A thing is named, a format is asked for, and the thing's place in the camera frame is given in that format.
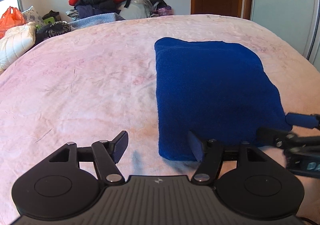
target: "pink blanket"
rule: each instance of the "pink blanket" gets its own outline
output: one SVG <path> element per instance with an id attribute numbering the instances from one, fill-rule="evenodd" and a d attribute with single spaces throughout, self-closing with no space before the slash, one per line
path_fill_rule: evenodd
<path id="1" fill-rule="evenodd" d="M 78 146 L 129 133 L 121 172 L 192 175 L 196 162 L 158 154 L 154 43 L 162 37 L 237 42 L 254 51 L 286 112 L 320 113 L 320 73 L 296 50 L 247 20 L 168 16 L 102 24 L 51 38 L 0 76 L 0 224 L 18 217 L 14 181 L 68 141 Z M 319 135 L 295 128 L 299 135 Z M 284 165 L 282 151 L 265 149 Z M 82 167 L 94 172 L 92 165 Z M 225 164 L 223 171 L 234 167 Z M 320 222 L 320 180 L 299 177 L 306 195 L 298 215 Z"/>

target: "white pillow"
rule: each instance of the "white pillow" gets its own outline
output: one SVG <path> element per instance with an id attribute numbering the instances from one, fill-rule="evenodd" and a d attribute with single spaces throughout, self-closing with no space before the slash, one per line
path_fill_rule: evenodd
<path id="1" fill-rule="evenodd" d="M 36 42 L 36 23 L 8 29 L 0 40 L 0 75 Z"/>
<path id="2" fill-rule="evenodd" d="M 31 6 L 28 10 L 24 11 L 22 15 L 27 22 L 36 22 L 36 25 L 45 26 L 42 17 L 33 6 Z"/>

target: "folded blue towel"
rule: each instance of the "folded blue towel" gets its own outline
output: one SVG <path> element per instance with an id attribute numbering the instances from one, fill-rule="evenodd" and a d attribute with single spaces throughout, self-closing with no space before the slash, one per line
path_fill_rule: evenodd
<path id="1" fill-rule="evenodd" d="M 237 43 L 155 43 L 159 114 L 159 154 L 195 160 L 187 133 L 224 144 L 253 142 L 258 127 L 291 130 L 278 89 L 259 57 Z"/>

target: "sliding wardrobe door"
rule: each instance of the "sliding wardrobe door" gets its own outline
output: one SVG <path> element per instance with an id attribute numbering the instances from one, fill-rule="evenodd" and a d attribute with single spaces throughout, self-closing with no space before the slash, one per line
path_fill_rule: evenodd
<path id="1" fill-rule="evenodd" d="M 316 57 L 313 61 L 313 65 L 316 67 L 318 71 L 320 71 L 320 48 L 317 51 Z"/>
<path id="2" fill-rule="evenodd" d="M 317 27 L 319 0 L 253 0 L 251 20 L 310 54 Z"/>

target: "navy clothing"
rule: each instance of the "navy clothing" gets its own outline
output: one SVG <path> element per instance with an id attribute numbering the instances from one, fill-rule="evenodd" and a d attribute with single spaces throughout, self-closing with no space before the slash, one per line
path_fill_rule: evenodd
<path id="1" fill-rule="evenodd" d="M 76 9 L 79 12 L 80 19 L 88 18 L 98 14 L 113 13 L 114 11 L 100 9 L 99 6 L 78 5 Z"/>

